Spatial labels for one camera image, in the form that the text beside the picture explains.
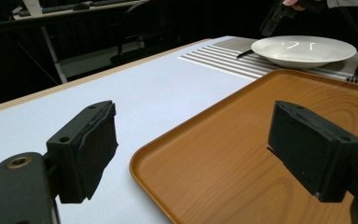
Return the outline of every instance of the dark background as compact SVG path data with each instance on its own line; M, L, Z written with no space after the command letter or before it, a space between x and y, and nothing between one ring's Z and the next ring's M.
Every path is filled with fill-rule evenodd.
M224 35L263 38L259 28L275 1L260 0L162 0L167 5L175 46ZM79 0L41 0L45 7ZM21 0L0 0L0 22L10 20ZM358 7L347 7L358 26ZM60 59L115 45L115 23L123 11L46 27ZM339 8L325 8L315 15L297 12L283 18L273 35L316 35L339 39L358 49L358 40ZM60 83L48 47L37 26L0 31L0 103Z

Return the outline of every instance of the white table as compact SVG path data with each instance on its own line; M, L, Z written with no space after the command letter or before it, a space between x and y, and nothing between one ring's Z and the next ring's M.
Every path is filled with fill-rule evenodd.
M177 59L229 38L200 42L108 76L86 78L80 85L67 83L19 105L0 105L13 105L0 110L0 162L22 152L45 154L47 140L83 108L112 100L117 109L117 154L90 201L60 204L57 199L61 221L170 222L132 179L130 160L143 145L251 82Z

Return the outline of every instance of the black object held in hand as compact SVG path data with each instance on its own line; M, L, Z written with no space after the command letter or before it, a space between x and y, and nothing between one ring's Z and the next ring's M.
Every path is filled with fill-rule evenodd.
M314 0L299 0L298 3L302 7L316 14L321 13L324 9L324 4ZM264 36L271 36L281 21L281 18L288 17L293 19L295 15L296 11L292 7L285 6L282 0L278 0L264 19L263 24L260 27L261 34Z

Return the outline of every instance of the wooden tray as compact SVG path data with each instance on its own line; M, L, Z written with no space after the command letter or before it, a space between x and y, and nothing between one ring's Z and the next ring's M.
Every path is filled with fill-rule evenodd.
M351 223L352 196L320 203L267 150L276 100L358 136L358 85L276 70L139 149L131 174L175 223Z

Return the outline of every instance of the chair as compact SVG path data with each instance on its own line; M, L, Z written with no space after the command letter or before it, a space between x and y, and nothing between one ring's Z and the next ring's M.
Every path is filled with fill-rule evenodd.
M117 55L113 66L130 63L172 48L171 30L167 24L164 5L159 0L143 1L131 6L118 24ZM138 48L124 49L136 41Z

